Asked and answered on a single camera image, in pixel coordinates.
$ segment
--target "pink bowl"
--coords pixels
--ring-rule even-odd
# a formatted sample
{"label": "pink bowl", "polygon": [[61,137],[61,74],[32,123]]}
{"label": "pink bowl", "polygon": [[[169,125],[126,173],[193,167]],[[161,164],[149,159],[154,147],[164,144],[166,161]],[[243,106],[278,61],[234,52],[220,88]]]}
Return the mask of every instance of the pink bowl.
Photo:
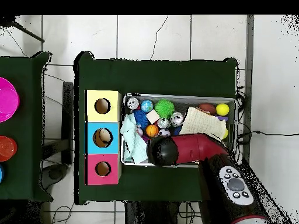
{"label": "pink bowl", "polygon": [[15,87],[0,77],[0,123],[8,120],[17,110],[20,98]]}

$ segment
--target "cloth towel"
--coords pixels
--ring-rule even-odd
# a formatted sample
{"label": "cloth towel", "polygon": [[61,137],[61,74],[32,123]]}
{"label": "cloth towel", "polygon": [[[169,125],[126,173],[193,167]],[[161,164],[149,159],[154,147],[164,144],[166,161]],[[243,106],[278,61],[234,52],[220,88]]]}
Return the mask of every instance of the cloth towel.
{"label": "cloth towel", "polygon": [[143,141],[142,137],[137,134],[136,130],[137,126],[134,114],[126,114],[123,126],[120,128],[120,133],[126,143],[124,151],[124,160],[126,162],[133,160],[134,163],[140,163],[148,158],[147,144]]}
{"label": "cloth towel", "polygon": [[204,113],[195,107],[189,107],[180,135],[205,133],[221,141],[225,135],[225,126],[225,120],[220,121],[215,116]]}

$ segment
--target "orange lid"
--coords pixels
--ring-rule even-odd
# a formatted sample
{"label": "orange lid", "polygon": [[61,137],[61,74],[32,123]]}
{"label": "orange lid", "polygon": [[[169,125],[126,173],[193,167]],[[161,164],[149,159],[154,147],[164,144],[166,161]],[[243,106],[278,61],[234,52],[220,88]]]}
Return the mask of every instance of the orange lid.
{"label": "orange lid", "polygon": [[9,160],[17,150],[17,144],[12,138],[0,136],[0,162]]}

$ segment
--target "orange ball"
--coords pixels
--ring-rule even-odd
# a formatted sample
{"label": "orange ball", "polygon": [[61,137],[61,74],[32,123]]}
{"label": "orange ball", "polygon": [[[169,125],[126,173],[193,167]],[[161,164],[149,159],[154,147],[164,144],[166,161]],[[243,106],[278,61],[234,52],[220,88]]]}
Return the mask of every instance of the orange ball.
{"label": "orange ball", "polygon": [[146,129],[145,129],[147,135],[151,138],[155,137],[159,133],[159,129],[156,125],[150,124]]}

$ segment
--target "blue box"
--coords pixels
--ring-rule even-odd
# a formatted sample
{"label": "blue box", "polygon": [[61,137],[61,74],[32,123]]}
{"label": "blue box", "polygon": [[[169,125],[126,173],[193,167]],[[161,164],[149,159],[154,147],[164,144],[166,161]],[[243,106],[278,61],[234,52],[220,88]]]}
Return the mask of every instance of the blue box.
{"label": "blue box", "polygon": [[[108,129],[112,134],[109,146],[100,148],[93,142],[93,135],[98,129]],[[88,122],[87,123],[87,150],[89,154],[117,154],[120,150],[119,123],[118,122]]]}

